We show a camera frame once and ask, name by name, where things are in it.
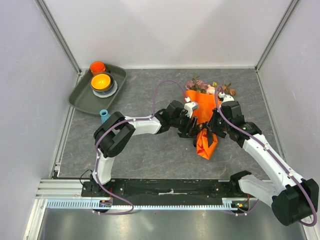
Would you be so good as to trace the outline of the black ribbon with gold text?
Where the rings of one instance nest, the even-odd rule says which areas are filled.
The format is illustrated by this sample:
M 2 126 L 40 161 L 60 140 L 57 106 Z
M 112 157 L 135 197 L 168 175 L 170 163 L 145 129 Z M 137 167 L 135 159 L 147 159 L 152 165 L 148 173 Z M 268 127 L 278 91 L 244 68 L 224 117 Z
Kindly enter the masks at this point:
M 196 126 L 197 136 L 193 140 L 193 146 L 197 147 L 198 144 L 204 148 L 211 148 L 212 146 L 216 146 L 218 144 L 218 139 L 216 135 L 211 131 L 211 129 L 207 126 L 206 123 L 200 123 Z

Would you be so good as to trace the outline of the orange flower bouquet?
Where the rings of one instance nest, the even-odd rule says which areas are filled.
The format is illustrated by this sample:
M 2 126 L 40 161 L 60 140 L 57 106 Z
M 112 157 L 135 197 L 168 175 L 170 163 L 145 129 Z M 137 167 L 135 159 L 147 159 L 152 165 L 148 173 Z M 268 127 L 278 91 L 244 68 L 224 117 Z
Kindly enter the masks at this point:
M 186 83 L 186 95 L 191 101 L 198 103 L 198 109 L 193 112 L 193 116 L 198 118 L 198 124 L 208 122 L 211 119 L 213 109 L 217 107 L 215 102 L 215 90 L 217 86 L 218 84 L 216 82 L 208 84 L 200 80 L 198 76 L 192 77 L 192 79 Z M 196 153 L 200 157 L 209 160 L 216 146 L 202 148 L 200 144 L 198 144 L 197 147 L 195 147 Z

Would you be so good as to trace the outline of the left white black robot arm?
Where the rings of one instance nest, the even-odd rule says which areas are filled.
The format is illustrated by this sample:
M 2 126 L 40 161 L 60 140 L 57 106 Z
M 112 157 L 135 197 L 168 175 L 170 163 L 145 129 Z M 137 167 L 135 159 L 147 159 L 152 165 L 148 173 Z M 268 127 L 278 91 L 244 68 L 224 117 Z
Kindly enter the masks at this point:
M 92 191 L 99 197 L 110 191 L 109 181 L 115 157 L 119 155 L 131 137 L 138 135 L 158 135 L 170 128 L 178 130 L 180 138 L 194 138 L 198 134 L 197 117 L 199 108 L 195 101 L 181 103 L 172 101 L 167 108 L 145 117 L 124 116 L 114 112 L 93 134 L 96 147 L 96 163 L 92 173 Z

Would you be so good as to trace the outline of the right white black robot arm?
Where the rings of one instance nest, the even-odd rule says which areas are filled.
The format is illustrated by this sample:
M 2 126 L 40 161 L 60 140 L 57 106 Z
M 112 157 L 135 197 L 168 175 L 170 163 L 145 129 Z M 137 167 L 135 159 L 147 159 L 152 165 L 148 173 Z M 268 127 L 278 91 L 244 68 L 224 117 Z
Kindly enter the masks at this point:
M 229 184 L 233 196 L 245 193 L 256 197 L 285 226 L 309 216 L 313 217 L 310 227 L 317 223 L 319 185 L 293 170 L 270 146 L 262 131 L 253 122 L 245 121 L 238 101 L 225 101 L 214 108 L 205 126 L 218 137 L 229 136 L 255 159 L 271 180 L 266 183 L 248 171 L 236 173 Z

